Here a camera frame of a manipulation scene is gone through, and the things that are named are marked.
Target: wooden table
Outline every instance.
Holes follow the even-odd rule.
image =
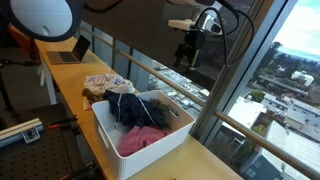
[[[56,103],[52,78],[57,83],[71,112],[78,117],[78,123],[87,140],[102,173],[106,179],[116,179],[105,158],[103,147],[99,144],[98,132],[94,126],[94,115],[91,110],[84,111],[81,95],[86,76],[97,74],[116,74],[108,65],[101,61],[91,51],[87,51],[81,64],[51,65],[46,51],[71,51],[75,38],[51,43],[36,41],[39,48],[50,102]],[[160,158],[155,163],[133,175],[130,179],[241,179],[227,165],[220,161],[209,150],[190,135],[185,142]]]

